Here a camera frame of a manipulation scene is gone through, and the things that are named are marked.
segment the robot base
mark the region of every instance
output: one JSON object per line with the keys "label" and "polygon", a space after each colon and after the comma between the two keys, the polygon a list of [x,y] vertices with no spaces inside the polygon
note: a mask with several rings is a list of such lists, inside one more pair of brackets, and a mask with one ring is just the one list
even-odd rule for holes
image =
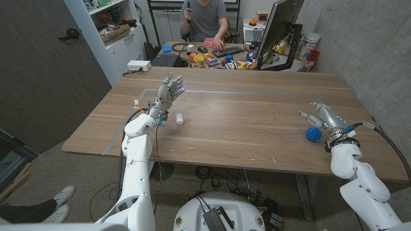
{"label": "robot base", "polygon": [[[231,229],[229,224],[226,222],[224,217],[220,215],[220,218],[224,224],[226,230],[265,230],[264,223],[258,225],[257,219],[263,219],[259,210],[253,206],[245,198],[229,192],[207,192],[200,195],[204,201],[211,208],[223,207],[224,211],[227,213],[229,219],[234,222],[234,229]],[[207,212],[209,209],[207,205],[198,197],[204,210]],[[208,227],[204,222],[203,211],[200,202],[193,198],[187,202],[177,215],[175,216],[175,221],[177,218],[182,220],[180,225],[174,222],[174,231],[181,230],[204,230],[208,231]]]}

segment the person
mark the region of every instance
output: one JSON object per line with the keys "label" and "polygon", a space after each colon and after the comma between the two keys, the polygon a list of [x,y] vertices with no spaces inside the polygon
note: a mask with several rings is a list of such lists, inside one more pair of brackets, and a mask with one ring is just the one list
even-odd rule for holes
{"label": "person", "polygon": [[69,215],[66,201],[76,187],[68,185],[48,201],[32,206],[0,205],[0,218],[10,223],[61,223]]}
{"label": "person", "polygon": [[192,42],[204,42],[213,39],[213,48],[223,48],[223,36],[228,30],[227,12],[223,0],[190,0],[190,8],[185,0],[181,8],[180,32],[190,32]]}

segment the gray door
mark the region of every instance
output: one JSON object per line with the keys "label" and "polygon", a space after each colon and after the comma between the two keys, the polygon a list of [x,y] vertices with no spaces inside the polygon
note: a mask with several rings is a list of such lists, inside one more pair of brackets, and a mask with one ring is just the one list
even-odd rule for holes
{"label": "gray door", "polygon": [[[0,0],[0,19],[0,128],[40,153],[68,138],[111,86],[63,0]],[[59,40],[69,28],[80,36]]]}

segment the black pants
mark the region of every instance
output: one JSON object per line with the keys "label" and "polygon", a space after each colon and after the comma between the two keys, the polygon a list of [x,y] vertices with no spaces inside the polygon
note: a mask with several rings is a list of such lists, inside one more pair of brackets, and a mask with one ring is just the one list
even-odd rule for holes
{"label": "black pants", "polygon": [[52,215],[56,206],[53,199],[32,206],[0,205],[0,218],[11,223],[39,223]]}

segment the leg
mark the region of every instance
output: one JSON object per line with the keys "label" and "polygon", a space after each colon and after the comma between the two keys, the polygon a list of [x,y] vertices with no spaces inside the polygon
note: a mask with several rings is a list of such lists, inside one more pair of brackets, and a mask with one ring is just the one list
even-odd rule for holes
{"label": "leg", "polygon": [[32,206],[0,205],[0,217],[11,223],[39,223],[54,213],[56,206],[53,199]]}
{"label": "leg", "polygon": [[310,196],[308,195],[306,176],[294,174],[295,182],[297,183],[298,192],[302,205],[302,212],[306,221],[313,221],[313,209],[311,208]]}

